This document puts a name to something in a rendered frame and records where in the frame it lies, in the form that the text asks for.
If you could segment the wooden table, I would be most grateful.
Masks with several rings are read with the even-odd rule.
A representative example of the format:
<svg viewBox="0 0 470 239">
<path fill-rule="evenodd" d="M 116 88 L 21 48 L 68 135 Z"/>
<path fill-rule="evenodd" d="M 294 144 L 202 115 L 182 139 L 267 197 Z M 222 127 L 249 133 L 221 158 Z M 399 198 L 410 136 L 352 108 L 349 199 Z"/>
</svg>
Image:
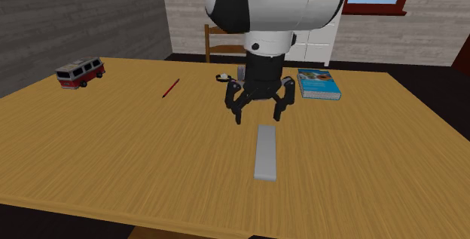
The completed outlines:
<svg viewBox="0 0 470 239">
<path fill-rule="evenodd" d="M 237 124 L 215 79 L 236 71 L 107 58 L 86 88 L 0 99 L 0 203 L 217 238 L 470 239 L 470 141 L 393 77 L 334 70 L 338 101 Z M 275 182 L 254 178 L 260 124 Z"/>
</svg>

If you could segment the red and white toy van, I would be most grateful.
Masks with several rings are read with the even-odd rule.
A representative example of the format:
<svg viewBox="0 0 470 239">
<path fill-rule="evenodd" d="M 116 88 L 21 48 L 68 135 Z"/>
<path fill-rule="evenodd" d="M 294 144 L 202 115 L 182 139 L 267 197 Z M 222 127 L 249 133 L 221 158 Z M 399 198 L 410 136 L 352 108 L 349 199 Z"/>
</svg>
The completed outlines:
<svg viewBox="0 0 470 239">
<path fill-rule="evenodd" d="M 63 89 L 86 87 L 94 78 L 105 74 L 104 63 L 99 57 L 83 57 L 55 70 L 57 80 Z"/>
</svg>

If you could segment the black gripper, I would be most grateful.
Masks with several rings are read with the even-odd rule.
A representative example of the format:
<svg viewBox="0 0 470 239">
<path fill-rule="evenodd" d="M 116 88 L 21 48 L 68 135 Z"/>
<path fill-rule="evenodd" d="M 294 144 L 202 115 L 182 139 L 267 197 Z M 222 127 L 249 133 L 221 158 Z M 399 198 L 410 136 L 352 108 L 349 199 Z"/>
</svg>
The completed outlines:
<svg viewBox="0 0 470 239">
<path fill-rule="evenodd" d="M 280 121 L 287 105 L 295 103 L 295 80 L 290 76 L 281 79 L 285 55 L 265 57 L 248 52 L 244 81 L 230 80 L 227 83 L 224 103 L 235 115 L 237 124 L 242 121 L 242 109 L 252 100 L 276 101 L 273 118 Z M 285 88 L 284 97 L 277 93 Z"/>
</svg>

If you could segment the grey flat remote control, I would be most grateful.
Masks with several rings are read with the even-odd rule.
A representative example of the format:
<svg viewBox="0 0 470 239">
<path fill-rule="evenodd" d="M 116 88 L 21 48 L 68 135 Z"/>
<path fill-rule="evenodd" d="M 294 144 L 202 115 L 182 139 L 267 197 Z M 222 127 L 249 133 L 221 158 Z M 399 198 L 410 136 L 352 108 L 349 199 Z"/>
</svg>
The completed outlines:
<svg viewBox="0 0 470 239">
<path fill-rule="evenodd" d="M 254 178 L 276 181 L 276 128 L 259 125 L 256 142 Z"/>
</svg>

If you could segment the red pen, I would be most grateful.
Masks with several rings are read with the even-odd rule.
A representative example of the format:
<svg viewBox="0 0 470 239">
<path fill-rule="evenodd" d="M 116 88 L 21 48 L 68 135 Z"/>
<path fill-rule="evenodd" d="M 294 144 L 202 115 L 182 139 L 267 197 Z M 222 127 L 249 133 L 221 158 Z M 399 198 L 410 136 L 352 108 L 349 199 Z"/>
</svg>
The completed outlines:
<svg viewBox="0 0 470 239">
<path fill-rule="evenodd" d="M 167 89 L 167 91 L 163 94 L 162 98 L 165 98 L 170 92 L 171 90 L 179 83 L 180 81 L 180 78 L 176 79 L 174 81 L 174 83 Z"/>
</svg>

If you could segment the blue book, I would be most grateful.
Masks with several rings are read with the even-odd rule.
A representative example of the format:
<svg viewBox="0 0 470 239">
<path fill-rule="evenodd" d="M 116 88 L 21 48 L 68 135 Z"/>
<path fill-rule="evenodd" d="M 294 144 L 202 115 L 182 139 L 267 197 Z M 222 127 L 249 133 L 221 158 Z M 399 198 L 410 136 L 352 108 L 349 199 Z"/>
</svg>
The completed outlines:
<svg viewBox="0 0 470 239">
<path fill-rule="evenodd" d="M 298 82 L 303 98 L 339 100 L 341 92 L 328 70 L 299 69 Z"/>
</svg>

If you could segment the white cabinet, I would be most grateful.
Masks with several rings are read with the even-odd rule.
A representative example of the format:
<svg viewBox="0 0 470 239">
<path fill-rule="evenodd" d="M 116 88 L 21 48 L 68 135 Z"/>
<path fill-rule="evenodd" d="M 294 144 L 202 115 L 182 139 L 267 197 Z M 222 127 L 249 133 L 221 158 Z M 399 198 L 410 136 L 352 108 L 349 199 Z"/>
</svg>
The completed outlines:
<svg viewBox="0 0 470 239">
<path fill-rule="evenodd" d="M 340 15 L 321 29 L 295 31 L 296 42 L 285 55 L 287 61 L 315 62 L 328 66 L 331 60 Z"/>
</svg>

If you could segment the wooden chair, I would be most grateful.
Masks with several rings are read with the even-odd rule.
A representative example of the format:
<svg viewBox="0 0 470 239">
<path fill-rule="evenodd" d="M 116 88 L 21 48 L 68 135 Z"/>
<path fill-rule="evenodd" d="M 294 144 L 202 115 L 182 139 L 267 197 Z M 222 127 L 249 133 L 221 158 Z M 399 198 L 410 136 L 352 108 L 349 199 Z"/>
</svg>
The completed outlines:
<svg viewBox="0 0 470 239">
<path fill-rule="evenodd" d="M 211 35 L 227 35 L 227 32 L 220 29 L 218 26 L 204 25 L 205 37 L 205 58 L 206 62 L 211 61 L 211 54 L 244 54 L 246 50 L 239 44 L 220 44 L 212 46 L 210 44 Z"/>
</svg>

